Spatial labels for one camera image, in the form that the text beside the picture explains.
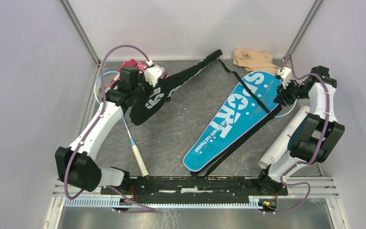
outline white panel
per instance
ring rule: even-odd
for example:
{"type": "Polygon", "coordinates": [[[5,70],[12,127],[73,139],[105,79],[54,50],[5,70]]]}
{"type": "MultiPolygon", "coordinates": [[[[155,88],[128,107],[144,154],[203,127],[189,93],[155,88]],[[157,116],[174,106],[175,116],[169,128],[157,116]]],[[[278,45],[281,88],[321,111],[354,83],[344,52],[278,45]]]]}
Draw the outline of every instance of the white panel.
{"type": "Polygon", "coordinates": [[[0,1],[0,229],[42,228],[94,68],[58,1],[0,1]]]}
{"type": "Polygon", "coordinates": [[[325,1],[295,51],[299,76],[323,65],[337,79],[335,114],[346,131],[323,163],[349,228],[366,228],[366,1],[325,1]]]}
{"type": "MultiPolygon", "coordinates": [[[[216,49],[284,56],[313,0],[70,0],[100,58],[133,44],[153,59],[201,59],[216,49]]],[[[120,50],[111,59],[140,57],[120,50]]]]}

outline metal frame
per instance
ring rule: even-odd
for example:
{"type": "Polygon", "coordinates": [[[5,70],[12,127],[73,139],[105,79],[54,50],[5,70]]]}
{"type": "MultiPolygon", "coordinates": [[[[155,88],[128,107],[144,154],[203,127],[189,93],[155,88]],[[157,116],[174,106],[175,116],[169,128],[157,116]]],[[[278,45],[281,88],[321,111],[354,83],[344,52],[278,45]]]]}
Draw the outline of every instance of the metal frame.
{"type": "Polygon", "coordinates": [[[306,15],[304,22],[302,23],[301,27],[299,28],[293,42],[290,45],[290,48],[288,49],[287,53],[293,55],[294,50],[300,43],[302,37],[304,36],[306,30],[308,29],[309,25],[311,24],[312,20],[314,19],[316,12],[321,7],[324,0],[315,0],[312,4],[311,9],[309,10],[308,14],[306,15]]]}
{"type": "MultiPolygon", "coordinates": [[[[333,225],[335,229],[345,229],[346,224],[341,214],[341,205],[339,202],[339,195],[335,186],[335,182],[331,177],[289,177],[288,183],[296,183],[306,181],[311,185],[311,193],[308,198],[324,198],[326,199],[327,205],[329,207],[329,212],[333,225]]],[[[68,187],[70,195],[75,195],[79,189],[77,187],[68,187]]],[[[81,202],[75,204],[75,202],[67,201],[64,193],[64,184],[57,180],[55,185],[54,193],[51,198],[51,204],[49,211],[47,213],[46,221],[44,223],[43,229],[56,229],[59,225],[63,207],[109,207],[108,204],[118,204],[117,200],[121,198],[118,195],[102,195],[100,194],[101,188],[96,188],[93,192],[84,191],[80,195],[81,202]],[[113,203],[103,203],[104,201],[114,201],[113,203]]],[[[301,185],[297,187],[288,187],[287,196],[279,196],[280,199],[293,199],[293,198],[303,198],[308,190],[306,185],[301,185]]],[[[255,209],[254,203],[258,199],[263,198],[273,198],[273,196],[249,196],[249,205],[157,205],[157,208],[250,208],[255,209]]]]}
{"type": "Polygon", "coordinates": [[[82,27],[81,23],[79,22],[78,17],[76,17],[76,14],[72,9],[71,4],[69,3],[68,0],[60,0],[60,3],[62,5],[62,7],[64,8],[65,12],[67,13],[68,18],[70,19],[77,34],[81,38],[83,44],[88,49],[89,55],[91,56],[92,60],[96,63],[96,65],[99,65],[101,61],[100,61],[96,51],[94,50],[91,42],[89,41],[88,36],[85,33],[85,30],[83,30],[83,27],[82,27]]]}

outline beige fabric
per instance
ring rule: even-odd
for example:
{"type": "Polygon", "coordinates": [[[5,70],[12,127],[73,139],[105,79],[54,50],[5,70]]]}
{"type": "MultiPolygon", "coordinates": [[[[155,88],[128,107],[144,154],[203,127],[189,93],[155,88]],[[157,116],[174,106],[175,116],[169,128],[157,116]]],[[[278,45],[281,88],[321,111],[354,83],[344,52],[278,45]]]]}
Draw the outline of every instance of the beige fabric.
{"type": "Polygon", "coordinates": [[[245,67],[248,72],[266,71],[274,74],[278,67],[272,64],[273,57],[274,55],[268,52],[238,49],[234,51],[234,64],[245,67]]]}

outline racket handle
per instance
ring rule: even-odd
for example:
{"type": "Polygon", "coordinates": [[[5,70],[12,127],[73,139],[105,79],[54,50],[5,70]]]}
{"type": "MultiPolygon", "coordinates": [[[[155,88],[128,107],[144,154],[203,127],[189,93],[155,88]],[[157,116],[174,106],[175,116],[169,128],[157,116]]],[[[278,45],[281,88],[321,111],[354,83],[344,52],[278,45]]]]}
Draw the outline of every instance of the racket handle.
{"type": "Polygon", "coordinates": [[[140,167],[141,173],[143,177],[149,176],[148,170],[146,170],[144,161],[142,160],[140,151],[137,147],[137,145],[132,146],[132,151],[134,152],[135,159],[137,159],[138,167],[140,167]]]}

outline purple hose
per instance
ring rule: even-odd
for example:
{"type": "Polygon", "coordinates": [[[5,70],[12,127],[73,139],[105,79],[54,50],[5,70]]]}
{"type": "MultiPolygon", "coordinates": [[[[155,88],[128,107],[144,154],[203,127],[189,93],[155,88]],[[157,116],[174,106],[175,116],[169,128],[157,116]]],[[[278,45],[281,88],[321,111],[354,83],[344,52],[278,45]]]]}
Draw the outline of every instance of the purple hose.
{"type": "MultiPolygon", "coordinates": [[[[103,94],[103,107],[102,107],[102,110],[100,111],[100,115],[104,114],[105,110],[106,110],[106,93],[105,93],[105,87],[104,87],[104,81],[103,81],[103,70],[104,70],[104,65],[106,64],[106,61],[107,61],[107,58],[110,56],[110,54],[119,49],[119,48],[123,48],[123,47],[129,47],[129,48],[133,48],[133,49],[136,49],[138,50],[145,58],[147,61],[149,61],[149,58],[148,56],[139,48],[133,46],[133,45],[129,45],[129,44],[122,44],[122,45],[119,45],[117,47],[114,47],[112,48],[106,55],[105,57],[103,58],[103,61],[102,61],[102,64],[100,66],[100,72],[99,72],[99,77],[100,77],[100,85],[101,85],[101,88],[102,88],[102,94],[103,94]]],[[[69,161],[68,161],[68,164],[67,164],[67,168],[65,170],[65,175],[64,175],[64,191],[65,191],[65,196],[68,198],[68,199],[75,199],[77,198],[82,192],[83,192],[83,189],[81,189],[75,196],[71,197],[69,195],[69,192],[68,192],[68,176],[69,176],[69,172],[70,172],[70,169],[71,169],[71,164],[72,164],[72,161],[74,160],[75,156],[76,156],[76,153],[79,151],[79,149],[81,148],[81,142],[84,142],[86,140],[86,138],[89,136],[90,132],[92,131],[92,129],[96,126],[96,124],[98,123],[98,121],[101,119],[100,116],[98,116],[96,118],[96,120],[93,122],[93,124],[91,125],[91,127],[89,127],[89,129],[86,131],[86,133],[83,135],[81,141],[78,143],[78,145],[76,146],[76,148],[74,149],[69,161]]]]}
{"type": "MultiPolygon", "coordinates": [[[[291,57],[291,54],[287,54],[285,55],[284,57],[284,62],[283,64],[281,65],[281,69],[280,71],[283,70],[284,66],[285,66],[285,63],[288,61],[288,59],[290,60],[290,64],[291,64],[291,69],[292,69],[292,72],[293,72],[293,76],[294,78],[296,78],[297,80],[302,80],[308,76],[314,76],[319,82],[320,84],[322,85],[324,91],[325,91],[325,94],[326,94],[326,115],[325,115],[325,123],[323,125],[323,128],[322,128],[322,133],[319,137],[319,140],[318,140],[318,144],[316,145],[316,149],[315,149],[315,152],[314,154],[312,155],[312,158],[311,160],[309,160],[308,162],[298,162],[297,165],[299,164],[303,164],[303,165],[311,165],[315,160],[316,160],[316,157],[318,156],[318,153],[319,153],[319,149],[321,147],[321,144],[323,142],[323,139],[325,137],[325,132],[327,130],[327,126],[329,125],[329,112],[330,112],[330,95],[329,95],[329,90],[327,89],[327,86],[325,84],[325,82],[323,82],[322,78],[319,77],[319,75],[315,74],[315,73],[309,73],[309,74],[306,74],[300,78],[298,78],[296,75],[295,75],[295,72],[294,72],[294,65],[293,65],[293,58],[291,57]]],[[[292,211],[292,210],[295,210],[297,208],[299,208],[305,201],[306,199],[308,198],[309,194],[311,193],[311,185],[308,183],[308,182],[299,182],[299,183],[295,183],[295,184],[287,184],[284,179],[283,179],[283,176],[287,175],[289,172],[291,172],[297,165],[292,165],[287,171],[285,171],[283,173],[283,175],[280,177],[280,180],[281,180],[281,183],[285,186],[298,186],[298,185],[308,185],[308,192],[306,193],[304,199],[302,199],[302,201],[297,204],[295,207],[292,207],[292,208],[289,208],[289,209],[286,209],[286,210],[281,210],[281,211],[276,211],[276,212],[266,212],[267,214],[277,214],[277,213],[285,213],[285,212],[289,212],[289,211],[292,211]]]]}
{"type": "Polygon", "coordinates": [[[116,189],[115,187],[112,187],[112,186],[108,186],[108,188],[110,188],[111,190],[115,191],[117,194],[119,194],[120,196],[122,196],[124,199],[127,199],[128,202],[130,203],[133,203],[137,206],[140,206],[142,208],[145,208],[146,210],[138,210],[138,211],[119,211],[119,213],[125,213],[125,214],[128,214],[128,213],[144,213],[144,212],[155,212],[156,209],[154,208],[151,208],[151,207],[148,207],[148,206],[145,206],[143,204],[140,204],[138,202],[135,202],[134,200],[128,198],[127,196],[125,196],[122,192],[120,192],[118,189],[116,189]]]}

